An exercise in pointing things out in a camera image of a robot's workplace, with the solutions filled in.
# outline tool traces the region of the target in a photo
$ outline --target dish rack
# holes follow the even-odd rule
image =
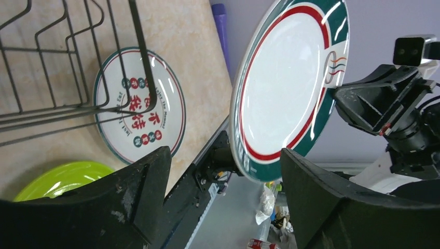
[[[10,87],[11,87],[11,93],[13,93],[13,99],[16,102],[17,108],[13,112],[2,112],[0,114],[0,134],[4,132],[9,132],[13,130],[19,130],[34,126],[40,126],[45,125],[53,122],[68,120],[68,119],[75,119],[79,117],[86,117],[90,116],[93,117],[93,115],[102,113],[102,112],[115,112],[122,115],[122,118],[130,117],[136,114],[142,114],[146,112],[150,112],[152,109],[155,108],[156,102],[157,102],[157,95],[156,95],[156,87],[153,80],[153,73],[152,69],[150,67],[149,59],[148,59],[148,50],[145,45],[144,41],[144,34],[142,31],[140,16],[138,12],[138,7],[136,5],[135,0],[126,0],[127,4],[129,5],[129,9],[131,12],[131,17],[134,25],[135,35],[137,39],[137,43],[139,45],[140,54],[142,56],[142,62],[145,70],[145,79],[149,83],[148,84],[148,90],[150,92],[150,105],[148,108],[141,112],[130,112],[124,110],[125,107],[127,107],[130,104],[130,92],[129,87],[125,87],[127,92],[126,95],[128,96],[127,102],[124,105],[121,106],[112,106],[107,107],[106,105],[109,103],[109,93],[107,88],[107,82],[108,79],[105,78],[104,68],[103,68],[103,61],[101,59],[102,51],[100,51],[98,46],[98,38],[96,35],[97,30],[101,27],[101,25],[104,23],[105,18],[110,18],[111,21],[111,30],[112,30],[112,39],[114,39],[114,42],[116,44],[116,51],[119,53],[119,60],[121,64],[121,71],[123,74],[124,79],[127,79],[126,77],[126,70],[124,67],[123,59],[121,56],[121,45],[118,37],[118,28],[117,23],[114,18],[114,12],[112,9],[111,0],[102,0],[102,1],[96,1],[96,0],[83,0],[83,1],[68,1],[68,0],[60,0],[62,3],[62,7],[64,8],[63,14],[60,17],[53,17],[53,21],[49,23],[48,25],[45,25],[41,27],[40,30],[38,30],[34,34],[35,38],[35,47],[25,47],[25,46],[4,46],[3,38],[5,36],[2,36],[2,31],[6,28],[8,28],[10,25],[14,25],[17,23],[21,18],[25,17],[26,15],[29,15],[31,10],[35,7],[33,6],[32,0],[27,0],[26,6],[24,9],[22,9],[19,13],[11,13],[11,15],[14,15],[13,17],[9,18],[6,22],[2,23],[0,25],[0,50],[1,50],[1,56],[3,57],[4,62],[4,70],[7,72],[7,78],[9,78],[10,81]],[[78,18],[77,13],[72,13],[70,11],[69,7],[70,4],[75,4],[76,7],[78,4],[83,4],[82,8],[85,10],[86,16],[81,18],[87,18],[88,25],[86,28],[80,29],[80,30],[74,30],[72,25],[72,19]],[[91,8],[94,8],[94,11],[99,12],[101,15],[96,16],[91,14]],[[65,44],[57,45],[52,48],[44,48],[41,45],[41,36],[45,34],[45,32],[50,31],[51,29],[54,29],[54,27],[57,27],[57,25],[63,25],[68,26],[68,35],[65,37]],[[84,36],[85,34],[88,34],[88,36],[91,36],[91,40],[93,41],[93,50],[96,55],[96,61],[99,65],[99,73],[102,75],[102,81],[103,86],[105,89],[106,94],[106,101],[104,103],[94,103],[91,100],[90,97],[90,91],[88,89],[86,78],[85,78],[85,67],[87,65],[84,65],[84,63],[81,62],[81,57],[79,55],[79,45],[84,42],[83,39],[78,39],[78,35]],[[11,56],[11,53],[26,53],[29,56],[34,56],[37,54],[39,56],[39,60],[41,63],[41,68],[44,71],[44,79],[45,83],[47,84],[47,92],[50,96],[49,102],[51,103],[49,107],[44,108],[25,108],[22,105],[22,99],[21,99],[21,93],[20,89],[17,87],[17,80],[16,80],[16,72],[14,70],[14,65],[11,63],[12,60],[15,59],[15,57]],[[51,80],[50,73],[48,72],[48,59],[47,57],[50,54],[56,54],[57,56],[65,56],[68,57],[68,60],[70,61],[71,65],[71,77],[69,80],[69,84],[75,84],[76,91],[71,92],[71,94],[76,94],[77,99],[79,100],[77,103],[70,103],[70,104],[60,104],[59,101],[56,100],[56,96],[54,93],[54,82]],[[0,82],[3,86],[7,85],[7,82]],[[6,141],[0,142],[0,147],[5,145],[10,145],[18,142],[27,141],[30,139],[34,139],[37,137],[42,137],[54,133],[64,132],[72,129],[78,129],[82,127],[87,127],[91,125],[97,125],[98,123],[104,123],[104,122],[110,122],[113,120],[117,120],[121,118],[121,116],[118,116],[117,118],[107,119],[107,120],[100,120],[100,121],[89,121],[84,124],[76,124],[73,126],[69,126],[66,128],[52,128],[49,131],[44,132],[38,132],[35,134],[26,135],[23,137],[13,137],[11,139],[7,139]]]

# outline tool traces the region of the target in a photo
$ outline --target plate with red text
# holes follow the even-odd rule
[[[103,64],[109,102],[104,108],[124,106],[128,112],[144,112],[150,104],[148,82],[139,48],[120,51],[126,77],[124,78],[119,52],[113,53]],[[131,164],[161,146],[169,146],[175,155],[183,140],[186,124],[185,100],[182,88],[170,66],[159,55],[148,51],[148,58],[156,86],[157,104],[143,114],[104,112],[96,114],[97,121],[118,118],[98,124],[100,134],[110,150],[123,162]],[[98,73],[94,88],[94,104],[107,100],[104,77]]]
[[[249,179],[281,178],[280,154],[305,156],[333,110],[346,70],[344,1],[277,0],[237,71],[229,115],[233,157]]]

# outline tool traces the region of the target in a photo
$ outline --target wavy line logo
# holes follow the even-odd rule
[[[324,77],[326,84],[332,82],[333,77],[338,73],[345,72],[346,61],[347,58],[345,57],[337,58],[335,51],[332,51],[327,55],[327,59],[325,59],[324,64]]]

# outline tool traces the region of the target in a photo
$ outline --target purple marker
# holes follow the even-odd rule
[[[217,27],[218,37],[220,38],[220,43],[222,44],[226,67],[229,71],[228,36],[226,34],[226,8],[224,4],[213,4],[211,8],[212,14],[214,15],[215,26]]]

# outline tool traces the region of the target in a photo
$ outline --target lime green plate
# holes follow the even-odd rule
[[[55,198],[113,172],[113,169],[97,162],[66,163],[33,180],[15,197],[14,201],[29,201],[42,197]]]

